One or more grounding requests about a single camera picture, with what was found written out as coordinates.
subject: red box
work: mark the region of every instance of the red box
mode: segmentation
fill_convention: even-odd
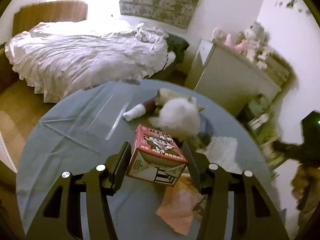
[[[170,135],[139,124],[127,176],[174,186],[187,164]]]

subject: round metal bolt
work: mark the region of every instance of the round metal bolt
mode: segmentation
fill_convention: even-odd
[[[251,171],[244,171],[245,176],[252,177],[253,173]]]
[[[61,175],[61,177],[63,177],[63,178],[67,178],[67,177],[69,177],[69,176],[70,176],[70,172],[69,172],[69,171],[65,171],[65,172],[63,172],[62,175]]]
[[[100,164],[100,165],[98,165],[98,166],[96,167],[96,170],[97,170],[97,171],[103,171],[105,168],[106,168],[105,165]]]
[[[219,168],[219,166],[215,163],[210,163],[210,165],[209,165],[210,170],[217,170],[218,168]]]

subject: white bedspread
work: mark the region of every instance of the white bedspread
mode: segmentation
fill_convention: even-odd
[[[160,71],[167,61],[166,37],[145,23],[109,34],[85,21],[39,23],[13,37],[5,53],[20,79],[43,93],[44,102],[56,103],[84,87]]]

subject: round table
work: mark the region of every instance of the round table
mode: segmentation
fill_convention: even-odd
[[[222,107],[186,88],[155,80],[107,82],[79,90],[63,99],[45,114],[31,132],[19,163],[17,198],[25,232],[44,197],[64,171],[74,175],[88,172],[117,153],[123,142],[132,142],[143,117],[126,122],[121,114],[136,104],[154,97],[160,88],[168,88],[196,97],[205,106],[202,114],[210,120],[216,134],[238,140],[236,161],[243,170],[251,170],[271,200],[278,205],[271,172],[258,146],[247,131]],[[121,189],[108,197],[119,240],[196,239],[200,224],[193,221],[188,236],[175,233],[156,211],[165,187],[125,177]],[[81,206],[85,208],[84,196]],[[84,239],[88,239],[82,212]]]

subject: white dresser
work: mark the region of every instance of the white dresser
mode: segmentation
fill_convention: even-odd
[[[220,42],[202,40],[185,87],[202,94],[233,116],[252,96],[262,93],[271,102],[281,87],[255,64]]]

